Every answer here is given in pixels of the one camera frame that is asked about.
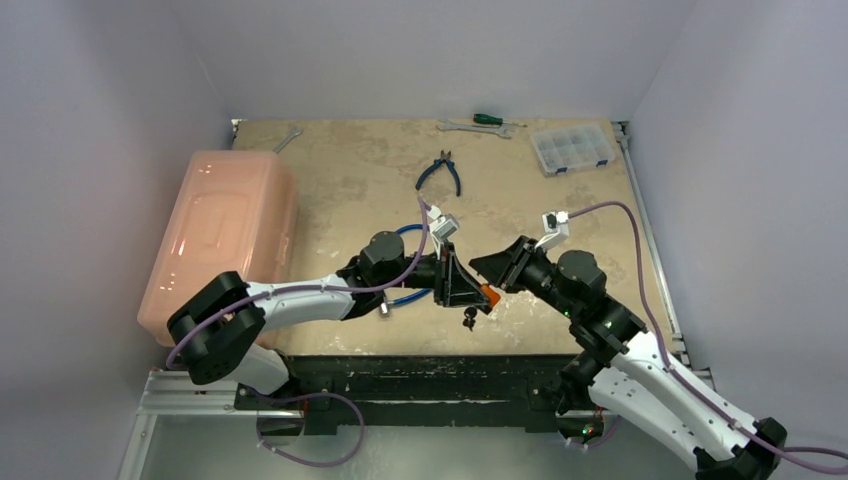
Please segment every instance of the blue cable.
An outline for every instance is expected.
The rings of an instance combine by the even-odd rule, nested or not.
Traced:
[[[395,230],[395,233],[397,233],[398,235],[403,235],[406,232],[410,232],[412,230],[421,230],[422,228],[424,228],[424,227],[422,227],[420,223],[413,223],[413,224],[405,225],[403,227],[398,228],[397,230]],[[432,292],[432,290],[430,290],[429,288],[425,288],[423,290],[418,290],[415,293],[409,294],[405,297],[401,297],[401,298],[398,298],[396,300],[389,300],[386,303],[390,307],[400,307],[400,306],[403,306],[403,305],[408,305],[408,304],[418,300],[419,298],[425,297],[430,292]]]

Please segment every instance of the wrench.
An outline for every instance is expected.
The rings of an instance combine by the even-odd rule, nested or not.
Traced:
[[[515,128],[513,125],[507,125],[506,123],[498,128],[492,128],[465,125],[464,123],[453,123],[450,120],[445,119],[439,121],[444,125],[436,125],[436,128],[443,132],[447,132],[448,130],[464,130],[466,132],[494,133],[501,138],[512,138],[512,129]]]
[[[274,147],[274,153],[280,153],[280,150],[282,150],[282,149],[283,149],[283,147],[285,147],[286,145],[288,145],[288,144],[289,144],[289,142],[291,142],[291,141],[292,141],[292,139],[294,139],[294,137],[296,137],[296,136],[300,135],[301,133],[303,133],[303,129],[302,129],[302,128],[300,128],[300,127],[296,127],[296,126],[295,126],[295,127],[292,127],[291,132],[289,132],[289,136],[287,136],[286,138],[284,138],[282,142],[280,142],[279,144],[277,144],[277,146],[276,146],[276,147]]]

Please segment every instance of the pliers jaw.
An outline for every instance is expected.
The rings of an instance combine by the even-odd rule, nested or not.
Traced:
[[[444,150],[441,151],[439,158],[433,160],[433,164],[427,167],[427,169],[424,170],[424,173],[418,177],[418,181],[415,182],[415,189],[421,190],[421,186],[424,185],[424,180],[426,180],[431,173],[438,170],[442,164],[447,165],[448,171],[451,172],[453,182],[456,184],[456,196],[458,197],[462,193],[462,184],[459,181],[459,174],[456,172],[455,164],[453,160],[451,160],[451,151],[448,151],[448,153],[445,153]]]

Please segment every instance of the pink plastic container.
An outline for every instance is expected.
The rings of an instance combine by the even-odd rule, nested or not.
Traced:
[[[276,283],[288,275],[297,218],[291,172],[273,152],[199,151],[192,156],[138,312],[166,346],[171,315],[221,272]],[[273,345],[276,332],[257,343]]]

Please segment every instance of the wooden table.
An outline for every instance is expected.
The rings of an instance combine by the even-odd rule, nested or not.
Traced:
[[[305,280],[344,266],[374,233],[418,223],[415,181],[443,149],[453,152],[462,196],[454,195],[453,179],[445,168],[428,178],[421,194],[459,220],[461,229],[451,240],[466,266],[471,258],[503,250],[519,235],[543,236],[541,213],[546,211],[575,211],[619,200],[638,215],[617,147],[618,157],[604,168],[542,176],[530,133],[587,121],[597,121],[615,145],[609,121],[600,119],[529,120],[529,127],[517,129],[511,140],[440,132],[435,120],[263,120],[240,123],[233,148],[270,150],[292,125],[303,128],[304,133],[280,152],[280,159],[294,172],[300,195],[290,280]],[[592,252],[607,274],[610,294],[646,319],[625,214],[616,208],[601,209],[574,219],[570,231],[568,241],[552,249],[549,257],[556,261],[566,249]],[[416,232],[405,235],[408,253],[419,238]],[[648,252],[643,258],[650,262]],[[670,325],[655,270],[650,264],[645,267],[648,300],[668,340]],[[389,294],[397,298],[408,292],[394,289]],[[346,322],[282,329],[277,347],[292,355],[582,351],[568,333],[568,319],[527,292],[505,295],[488,317],[478,315],[474,332],[461,325],[462,318],[461,309],[438,307],[427,297],[392,310],[388,319],[372,312]]]

